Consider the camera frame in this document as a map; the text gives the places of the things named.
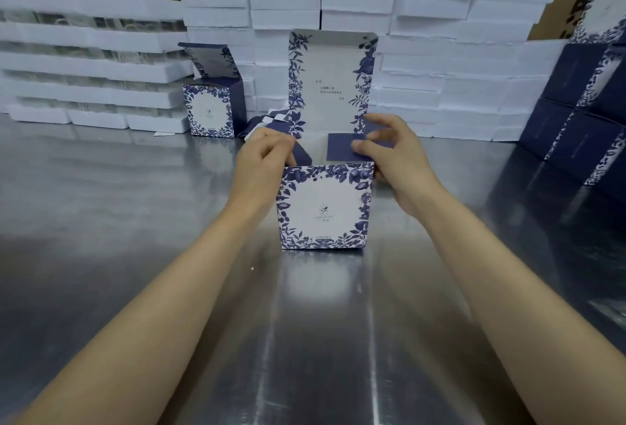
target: person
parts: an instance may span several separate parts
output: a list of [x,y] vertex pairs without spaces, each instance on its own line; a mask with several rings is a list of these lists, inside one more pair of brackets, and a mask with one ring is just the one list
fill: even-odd
[[[535,421],[626,423],[626,358],[444,189],[402,119],[367,118],[386,128],[353,149],[372,157],[375,178],[426,228]],[[294,143],[266,129],[241,148],[212,225],[72,359],[19,425],[158,422],[239,249],[275,204]]]

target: open box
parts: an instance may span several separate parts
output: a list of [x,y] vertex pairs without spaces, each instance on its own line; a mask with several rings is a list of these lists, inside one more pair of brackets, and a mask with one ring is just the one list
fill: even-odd
[[365,130],[377,42],[373,34],[291,33],[289,116],[268,127],[289,130],[311,161],[283,172],[276,204],[284,249],[365,247],[374,163],[350,142]]
[[244,81],[224,44],[178,44],[200,73],[183,85],[192,135],[235,138],[247,125]]

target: person's right hand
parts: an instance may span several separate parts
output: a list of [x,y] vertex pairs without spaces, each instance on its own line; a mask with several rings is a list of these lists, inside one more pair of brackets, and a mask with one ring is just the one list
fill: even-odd
[[[374,177],[389,183],[404,212],[417,217],[417,204],[444,189],[418,136],[396,115],[367,114],[365,118],[387,128],[369,133],[365,141],[353,141],[352,149],[374,160]],[[375,141],[391,141],[394,147],[387,148]]]

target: reflective metal surface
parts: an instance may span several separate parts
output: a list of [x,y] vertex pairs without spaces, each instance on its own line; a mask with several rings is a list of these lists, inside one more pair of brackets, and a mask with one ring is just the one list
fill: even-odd
[[[239,141],[0,115],[0,422],[210,223]],[[624,215],[512,144],[427,139],[442,182],[622,351]],[[529,424],[419,224],[363,252],[246,244],[163,424]]]

